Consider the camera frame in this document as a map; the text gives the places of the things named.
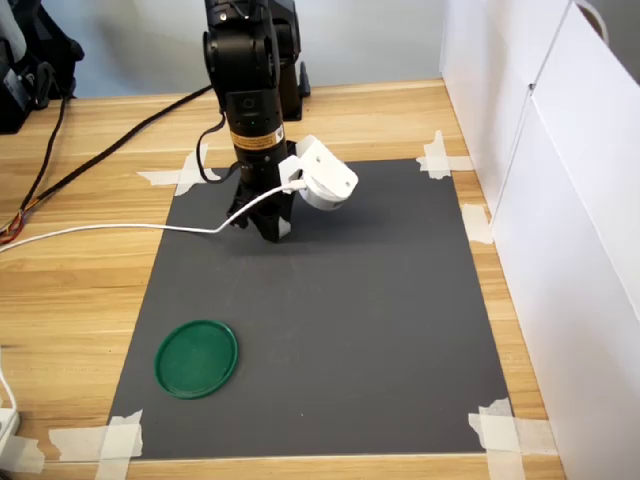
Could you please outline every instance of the cable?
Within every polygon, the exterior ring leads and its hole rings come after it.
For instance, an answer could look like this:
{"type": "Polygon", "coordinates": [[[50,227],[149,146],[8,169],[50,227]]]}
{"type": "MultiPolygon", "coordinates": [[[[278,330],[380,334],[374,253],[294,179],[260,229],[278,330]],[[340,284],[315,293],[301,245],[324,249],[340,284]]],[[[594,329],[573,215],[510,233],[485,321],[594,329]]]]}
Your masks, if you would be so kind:
{"type": "Polygon", "coordinates": [[[66,185],[71,183],[73,180],[75,180],[77,177],[79,177],[84,172],[89,170],[91,167],[97,165],[102,160],[107,158],[109,155],[111,155],[112,153],[117,151],[120,147],[122,147],[125,143],[127,143],[129,140],[131,140],[131,138],[133,138],[141,130],[143,130],[144,128],[149,126],[151,123],[155,122],[160,117],[172,112],[173,110],[181,107],[185,103],[188,103],[188,102],[200,97],[201,95],[203,95],[206,92],[208,92],[209,90],[211,90],[211,88],[212,87],[210,85],[207,86],[207,87],[201,88],[200,90],[197,90],[197,91],[193,92],[192,94],[181,98],[180,100],[172,103],[171,105],[169,105],[168,107],[166,107],[163,110],[159,111],[158,113],[156,113],[156,114],[152,115],[151,117],[143,120],[138,125],[136,125],[131,130],[129,130],[125,135],[120,137],[120,139],[117,142],[115,142],[113,145],[111,145],[106,150],[102,151],[101,153],[99,153],[98,155],[93,157],[92,159],[88,160],[87,162],[82,164],[80,167],[78,167],[75,170],[73,170],[71,173],[69,173],[67,176],[65,176],[63,179],[61,179],[55,185],[51,186],[50,188],[48,188],[44,192],[40,193],[35,199],[32,200],[32,196],[35,193],[35,191],[36,191],[36,189],[38,187],[38,184],[42,180],[42,177],[43,177],[43,175],[44,175],[44,173],[45,173],[45,171],[47,169],[47,166],[49,164],[49,159],[51,157],[51,152],[53,150],[53,145],[54,145],[56,136],[58,134],[58,130],[60,129],[60,126],[62,124],[62,120],[64,118],[64,112],[66,110],[66,106],[67,106],[66,104],[67,104],[69,98],[63,98],[62,103],[60,105],[60,115],[58,117],[58,122],[56,123],[56,126],[55,126],[55,128],[54,128],[54,130],[53,130],[53,132],[51,134],[51,137],[49,138],[49,142],[48,142],[48,145],[47,145],[47,151],[45,153],[45,158],[44,158],[43,165],[40,168],[40,172],[38,173],[38,176],[36,177],[36,180],[34,181],[33,186],[29,190],[29,193],[27,193],[27,195],[25,196],[25,199],[23,200],[23,202],[22,202],[22,204],[20,206],[20,209],[18,210],[16,215],[13,217],[12,220],[7,222],[7,224],[2,229],[0,229],[0,245],[7,244],[7,243],[13,241],[20,234],[20,231],[22,230],[22,228],[24,227],[24,224],[25,224],[25,215],[24,214],[26,212],[29,212],[30,210],[35,208],[38,204],[40,204],[41,202],[43,202],[44,200],[49,198],[51,195],[56,193],[61,188],[65,187],[66,185]]]}
{"type": "Polygon", "coordinates": [[[209,177],[207,177],[207,174],[204,171],[204,164],[202,163],[202,159],[200,158],[200,144],[202,143],[202,139],[204,137],[206,137],[210,133],[216,133],[224,128],[224,125],[227,122],[227,116],[224,114],[223,110],[220,110],[220,115],[222,115],[222,119],[220,120],[220,122],[215,127],[211,127],[208,130],[205,130],[204,132],[202,132],[202,135],[200,135],[200,138],[198,139],[198,143],[196,144],[196,160],[197,160],[196,163],[198,164],[198,170],[200,171],[200,176],[205,182],[211,183],[211,184],[216,184],[216,183],[219,184],[219,183],[225,182],[231,175],[233,175],[233,172],[235,172],[238,169],[238,167],[240,167],[241,165],[240,162],[235,162],[233,165],[229,167],[229,170],[227,170],[227,173],[225,173],[224,177],[216,180],[212,180],[209,177]]]}
{"type": "Polygon", "coordinates": [[[125,133],[122,137],[120,137],[120,139],[117,142],[115,142],[113,145],[111,145],[106,150],[104,150],[103,152],[93,157],[91,160],[85,162],[80,167],[76,168],[73,172],[71,172],[66,177],[64,177],[62,180],[60,180],[58,183],[56,183],[55,185],[51,186],[50,188],[42,192],[40,195],[38,195],[37,200],[42,201],[45,198],[47,198],[49,195],[55,193],[57,190],[60,190],[61,188],[67,186],[69,183],[71,183],[77,177],[79,177],[84,172],[89,170],[91,167],[97,165],[102,160],[107,158],[109,155],[111,155],[112,153],[120,149],[120,147],[122,147],[125,143],[131,140],[135,135],[140,133],[141,130],[143,130],[144,128],[146,128],[147,126],[155,122],[157,119],[159,119],[160,117],[163,117],[169,112],[172,112],[176,108],[181,107],[185,103],[189,103],[191,100],[194,100],[199,96],[207,93],[209,90],[211,90],[211,88],[212,88],[211,85],[201,88],[200,90],[193,92],[191,95],[187,95],[186,97],[181,98],[177,102],[172,103],[168,107],[160,110],[158,113],[150,116],[146,120],[143,120],[138,125],[136,125],[131,130],[129,130],[127,133],[125,133]]]}
{"type": "Polygon", "coordinates": [[[69,102],[69,97],[63,97],[62,98],[62,102],[60,103],[60,113],[58,114],[58,121],[56,122],[56,126],[54,127],[53,132],[51,133],[51,136],[49,137],[49,142],[47,143],[47,151],[44,154],[44,161],[42,162],[42,166],[40,167],[40,171],[38,172],[38,176],[34,180],[33,185],[31,185],[31,188],[29,189],[29,192],[24,197],[24,200],[22,201],[22,204],[20,205],[20,210],[21,211],[23,211],[25,209],[25,207],[31,201],[31,198],[33,198],[33,194],[35,193],[36,189],[38,188],[38,185],[40,185],[40,182],[42,181],[42,177],[44,176],[44,172],[47,170],[47,167],[49,166],[49,159],[51,158],[51,152],[53,151],[53,144],[56,141],[56,136],[58,135],[58,131],[60,130],[60,126],[62,125],[62,120],[64,119],[64,112],[65,112],[65,110],[67,108],[67,103],[68,102],[69,102]]]}
{"type": "Polygon", "coordinates": [[[305,183],[304,180],[294,180],[291,183],[272,188],[271,190],[251,200],[244,207],[242,207],[236,213],[234,213],[229,218],[227,218],[227,220],[225,220],[224,223],[220,225],[218,228],[216,228],[215,230],[209,230],[206,228],[176,227],[172,225],[157,225],[152,223],[107,223],[107,224],[100,224],[100,225],[85,225],[82,227],[73,227],[73,228],[67,228],[65,230],[59,230],[57,232],[45,233],[44,235],[37,235],[35,237],[22,240],[20,242],[12,243],[10,245],[7,245],[6,247],[0,248],[0,254],[7,252],[13,248],[18,248],[23,245],[27,245],[28,243],[36,242],[38,240],[44,240],[45,238],[56,237],[58,235],[64,235],[67,233],[83,232],[87,230],[102,230],[107,228],[150,228],[150,229],[156,229],[156,230],[170,230],[173,232],[200,233],[205,235],[213,235],[216,233],[220,233],[222,230],[228,227],[233,221],[235,221],[238,217],[240,217],[245,212],[247,212],[247,210],[253,208],[255,205],[262,202],[266,198],[285,190],[298,191],[298,190],[303,190],[305,188],[307,188],[307,184],[305,183]]]}
{"type": "Polygon", "coordinates": [[[2,385],[4,385],[4,389],[7,391],[7,395],[9,395],[9,401],[11,402],[11,413],[9,414],[9,420],[6,422],[6,425],[0,425],[0,440],[2,440],[5,431],[7,430],[7,428],[9,428],[13,417],[15,417],[16,413],[18,412],[18,403],[16,402],[16,397],[13,395],[13,391],[9,386],[9,382],[7,382],[7,379],[4,376],[4,372],[2,371],[2,347],[0,347],[0,382],[2,382],[2,385]]]}

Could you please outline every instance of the black cable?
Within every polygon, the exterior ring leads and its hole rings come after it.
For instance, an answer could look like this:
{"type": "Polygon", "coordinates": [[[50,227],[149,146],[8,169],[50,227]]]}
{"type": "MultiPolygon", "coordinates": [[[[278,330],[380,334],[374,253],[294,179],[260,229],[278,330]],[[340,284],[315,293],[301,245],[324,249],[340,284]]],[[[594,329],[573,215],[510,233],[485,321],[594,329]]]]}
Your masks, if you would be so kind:
{"type": "Polygon", "coordinates": [[[49,197],[50,195],[54,194],[55,192],[57,192],[58,190],[60,190],[61,188],[67,186],[69,183],[71,183],[73,180],[75,180],[77,177],[79,177],[80,175],[82,175],[84,172],[86,172],[87,170],[89,170],[91,167],[97,165],[98,163],[100,163],[102,160],[104,160],[105,158],[107,158],[109,155],[111,155],[112,153],[114,153],[115,151],[117,151],[120,147],[122,147],[125,143],[127,143],[129,140],[131,140],[134,136],[136,136],[138,133],[140,133],[141,130],[143,130],[144,128],[146,128],[147,126],[149,126],[151,123],[155,122],[156,120],[158,120],[160,117],[163,117],[164,115],[172,112],[173,110],[175,110],[176,108],[181,107],[182,105],[184,105],[185,103],[189,103],[191,100],[194,100],[198,97],[200,97],[201,95],[204,95],[205,93],[207,93],[209,90],[211,90],[211,85],[206,86],[204,88],[201,88],[200,90],[197,90],[195,92],[193,92],[190,95],[187,95],[186,97],[181,98],[180,100],[178,100],[175,103],[172,103],[171,105],[169,105],[168,107],[160,110],[158,113],[150,116],[149,118],[147,118],[146,120],[143,120],[142,122],[140,122],[138,125],[136,125],[135,127],[133,127],[131,130],[129,130],[126,134],[124,134],[117,142],[115,142],[113,145],[111,145],[110,147],[108,147],[106,150],[104,150],[103,152],[99,153],[98,155],[96,155],[95,157],[93,157],[91,160],[85,162],[84,164],[82,164],[81,166],[79,166],[78,168],[76,168],[73,172],[69,173],[66,177],[64,177],[62,180],[60,180],[59,182],[57,182],[55,185],[51,186],[50,188],[46,189],[44,192],[42,192],[40,195],[38,195],[36,198],[39,201],[45,200],[47,197],[49,197]]]}
{"type": "Polygon", "coordinates": [[[40,171],[38,172],[38,176],[31,185],[29,189],[29,193],[24,197],[24,200],[20,204],[20,210],[24,210],[29,205],[29,202],[33,198],[33,194],[35,193],[38,185],[42,181],[42,177],[44,176],[44,172],[47,170],[49,166],[49,160],[51,159],[51,152],[53,151],[53,144],[56,141],[56,136],[58,135],[58,131],[60,130],[60,126],[62,125],[62,120],[64,119],[64,112],[67,109],[67,103],[69,102],[69,97],[63,97],[62,102],[60,103],[60,114],[58,115],[58,122],[49,137],[49,143],[47,143],[47,151],[44,154],[44,161],[42,162],[42,166],[40,167],[40,171]]]}
{"type": "Polygon", "coordinates": [[[220,120],[220,122],[215,127],[211,127],[210,129],[202,132],[202,135],[200,135],[200,138],[198,139],[198,143],[196,144],[196,160],[197,160],[196,163],[198,164],[198,170],[200,171],[200,176],[205,182],[211,183],[214,185],[225,182],[231,175],[233,175],[233,172],[235,172],[238,169],[238,167],[240,167],[241,165],[240,162],[234,163],[229,167],[229,170],[227,170],[227,173],[224,175],[224,177],[219,178],[217,180],[212,180],[209,177],[207,177],[207,174],[204,171],[204,163],[202,163],[202,159],[200,158],[200,144],[202,143],[202,139],[204,137],[206,137],[210,133],[219,132],[224,128],[224,125],[227,122],[227,116],[224,114],[223,111],[220,112],[220,115],[222,115],[222,119],[220,120]]]}

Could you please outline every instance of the white tape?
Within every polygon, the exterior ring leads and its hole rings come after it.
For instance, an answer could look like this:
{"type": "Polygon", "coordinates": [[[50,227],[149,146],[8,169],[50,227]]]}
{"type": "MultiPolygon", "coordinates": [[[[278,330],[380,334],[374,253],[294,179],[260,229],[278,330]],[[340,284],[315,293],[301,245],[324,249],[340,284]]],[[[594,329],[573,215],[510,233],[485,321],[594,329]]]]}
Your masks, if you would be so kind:
{"type": "Polygon", "coordinates": [[[16,473],[41,473],[44,468],[44,453],[38,449],[38,440],[10,435],[6,438],[0,470],[16,473]]]}
{"type": "Polygon", "coordinates": [[[100,458],[122,458],[126,451],[107,451],[102,456],[107,430],[111,435],[128,438],[134,435],[136,440],[131,457],[142,455],[142,430],[140,425],[112,425],[89,428],[58,428],[49,430],[51,443],[60,451],[61,462],[97,462],[100,458]]]}
{"type": "Polygon", "coordinates": [[[469,425],[487,451],[492,480],[524,480],[523,454],[558,454],[549,422],[514,418],[508,399],[478,412],[469,414],[469,425]]]}
{"type": "Polygon", "coordinates": [[[140,445],[142,445],[141,418],[142,410],[129,417],[113,417],[111,419],[100,453],[96,480],[124,480],[127,478],[129,462],[136,450],[137,442],[140,441],[140,445]]]}
{"type": "Polygon", "coordinates": [[[132,457],[142,455],[142,410],[128,417],[113,417],[109,425],[49,430],[61,462],[99,461],[96,479],[123,480],[132,457]]]}
{"type": "Polygon", "coordinates": [[[416,158],[421,172],[429,172],[429,177],[441,180],[450,177],[451,171],[473,171],[470,157],[449,157],[444,146],[442,131],[438,130],[433,143],[424,146],[424,157],[416,158]]]}
{"type": "Polygon", "coordinates": [[[467,237],[471,242],[493,243],[493,235],[489,227],[489,221],[482,205],[462,206],[462,220],[467,231],[467,237]]]}
{"type": "MultiPolygon", "coordinates": [[[[203,164],[206,163],[208,148],[209,145],[206,143],[200,145],[200,158],[202,159],[203,164]]],[[[217,176],[210,170],[207,172],[207,174],[212,180],[220,179],[219,176],[217,176]]],[[[185,158],[182,170],[138,172],[138,175],[149,180],[149,182],[151,182],[151,185],[154,187],[176,185],[176,191],[174,193],[174,196],[176,197],[187,193],[189,190],[191,190],[191,187],[196,184],[206,183],[200,175],[200,170],[198,169],[198,157],[196,156],[195,150],[185,158]]]]}
{"type": "Polygon", "coordinates": [[[489,450],[487,466],[491,480],[525,480],[522,455],[519,453],[489,450]]]}

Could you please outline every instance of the orange label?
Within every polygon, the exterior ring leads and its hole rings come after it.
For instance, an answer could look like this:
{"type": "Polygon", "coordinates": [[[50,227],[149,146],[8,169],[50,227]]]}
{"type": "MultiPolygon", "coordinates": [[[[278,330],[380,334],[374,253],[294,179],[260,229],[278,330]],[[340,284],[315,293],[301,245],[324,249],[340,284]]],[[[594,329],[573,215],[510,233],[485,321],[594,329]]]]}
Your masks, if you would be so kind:
{"type": "Polygon", "coordinates": [[[284,138],[284,126],[280,127],[273,133],[263,135],[262,137],[243,137],[231,132],[231,141],[238,148],[243,150],[267,150],[268,148],[275,147],[284,138]]]}

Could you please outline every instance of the power strip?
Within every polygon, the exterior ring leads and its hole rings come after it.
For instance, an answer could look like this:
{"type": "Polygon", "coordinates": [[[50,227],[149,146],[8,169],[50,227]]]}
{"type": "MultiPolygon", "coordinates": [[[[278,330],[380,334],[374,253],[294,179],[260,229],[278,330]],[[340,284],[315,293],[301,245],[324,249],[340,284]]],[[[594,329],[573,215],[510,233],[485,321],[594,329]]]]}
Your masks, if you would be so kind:
{"type": "Polygon", "coordinates": [[[0,430],[4,430],[2,438],[0,438],[0,457],[2,456],[7,439],[11,435],[15,435],[20,426],[20,415],[16,413],[13,418],[11,418],[12,413],[13,410],[11,408],[0,408],[0,430]]]}

